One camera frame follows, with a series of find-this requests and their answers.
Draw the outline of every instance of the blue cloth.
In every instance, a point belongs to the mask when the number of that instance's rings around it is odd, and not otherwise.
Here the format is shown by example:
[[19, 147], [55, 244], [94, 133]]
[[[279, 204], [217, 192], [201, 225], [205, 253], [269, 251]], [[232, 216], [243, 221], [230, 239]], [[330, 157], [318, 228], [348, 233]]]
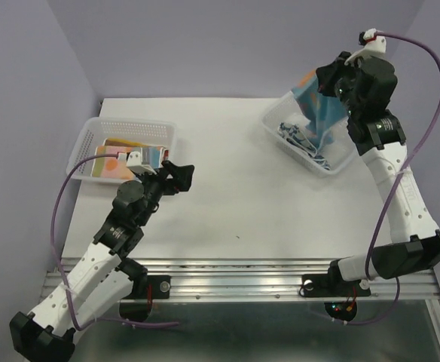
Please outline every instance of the blue cloth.
[[302, 113], [310, 121], [305, 127], [313, 146], [320, 150], [324, 145], [332, 143], [328, 130], [347, 116], [341, 101], [333, 97], [325, 97], [317, 92], [319, 82], [313, 76], [301, 87], [292, 88], [292, 93]]
[[317, 91], [318, 87], [317, 77], [313, 75], [292, 88], [292, 94], [309, 123], [295, 124], [289, 117], [279, 125], [277, 133], [293, 146], [303, 149], [319, 166], [331, 170], [328, 160], [322, 155], [322, 147], [335, 141], [330, 128], [342, 121], [347, 113], [340, 100], [324, 97]]

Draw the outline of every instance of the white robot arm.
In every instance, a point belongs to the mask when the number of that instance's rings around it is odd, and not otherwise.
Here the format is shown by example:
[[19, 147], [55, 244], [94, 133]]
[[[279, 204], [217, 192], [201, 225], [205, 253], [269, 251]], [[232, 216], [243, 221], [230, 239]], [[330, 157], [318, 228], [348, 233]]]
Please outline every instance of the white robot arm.
[[[327, 275], [305, 275], [306, 297], [347, 296], [361, 280], [395, 278], [432, 268], [440, 261], [440, 230], [424, 204], [409, 166], [405, 135], [386, 107], [397, 85], [392, 64], [382, 59], [386, 39], [376, 29], [362, 32], [363, 49], [342, 52], [327, 66], [316, 70], [319, 92], [338, 98], [347, 110], [347, 130], [376, 182], [380, 196], [390, 201], [387, 217], [392, 244], [331, 263]], [[399, 183], [391, 200], [388, 195]], [[366, 260], [370, 259], [366, 272]]]
[[68, 286], [61, 283], [30, 313], [19, 312], [10, 322], [14, 348], [31, 362], [68, 361], [82, 330], [118, 300], [146, 292], [146, 268], [127, 255], [142, 239], [141, 227], [157, 211], [160, 199], [190, 189], [194, 166], [164, 161], [162, 168], [152, 170], [138, 152], [129, 154], [127, 166], [139, 180], [118, 187], [111, 213], [68, 274]]

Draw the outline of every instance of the white plastic basket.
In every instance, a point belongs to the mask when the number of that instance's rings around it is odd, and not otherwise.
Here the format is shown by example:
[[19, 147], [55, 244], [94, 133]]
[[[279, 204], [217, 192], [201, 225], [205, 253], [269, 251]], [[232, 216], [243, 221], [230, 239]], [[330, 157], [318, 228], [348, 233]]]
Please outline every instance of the white plastic basket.
[[[101, 146], [106, 138], [119, 138], [133, 142], [141, 142], [151, 146], [164, 146], [169, 149], [169, 157], [174, 153], [176, 145], [176, 126], [173, 123], [132, 118], [90, 118], [84, 124], [71, 157], [69, 157], [66, 172], [83, 158], [93, 156], [96, 147]], [[93, 161], [86, 162], [74, 173], [73, 179], [94, 181], [97, 183], [122, 183], [122, 179], [107, 179], [92, 177]]]
[[277, 134], [277, 128], [281, 122], [299, 113], [301, 113], [301, 110], [294, 98], [294, 94], [288, 92], [265, 110], [261, 116], [261, 123], [267, 131], [267, 135], [285, 153], [292, 156], [298, 163], [304, 165], [318, 177], [326, 177], [339, 173], [357, 154], [356, 147], [347, 133], [347, 120], [338, 122], [330, 128], [334, 142], [324, 146], [320, 152], [331, 166], [330, 170], [326, 170], [313, 161], [305, 151], [291, 145]]

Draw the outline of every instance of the screw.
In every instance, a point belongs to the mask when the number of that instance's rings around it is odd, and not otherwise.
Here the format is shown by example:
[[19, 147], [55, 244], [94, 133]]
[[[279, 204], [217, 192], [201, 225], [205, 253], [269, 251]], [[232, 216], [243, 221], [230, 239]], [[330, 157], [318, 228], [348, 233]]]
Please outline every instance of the screw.
[[359, 286], [361, 287], [361, 289], [367, 290], [369, 289], [369, 281], [367, 281], [366, 279], [362, 279], [359, 283]]
[[312, 290], [313, 289], [313, 282], [311, 280], [307, 279], [304, 282], [303, 287], [304, 287], [305, 290]]
[[163, 293], [166, 293], [168, 290], [170, 290], [170, 284], [167, 281], [162, 281], [160, 283], [160, 290]]

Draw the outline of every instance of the white table surface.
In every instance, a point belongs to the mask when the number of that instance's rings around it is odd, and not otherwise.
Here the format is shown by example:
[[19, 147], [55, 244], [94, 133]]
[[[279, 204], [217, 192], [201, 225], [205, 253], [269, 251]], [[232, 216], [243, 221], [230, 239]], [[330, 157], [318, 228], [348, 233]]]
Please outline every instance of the white table surface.
[[[100, 116], [175, 122], [172, 161], [194, 164], [190, 192], [164, 197], [133, 258], [339, 258], [367, 250], [382, 203], [356, 158], [318, 179], [264, 134], [274, 100], [106, 99]], [[112, 207], [117, 186], [82, 182], [63, 257], [79, 257]], [[387, 220], [379, 244], [390, 242]]]

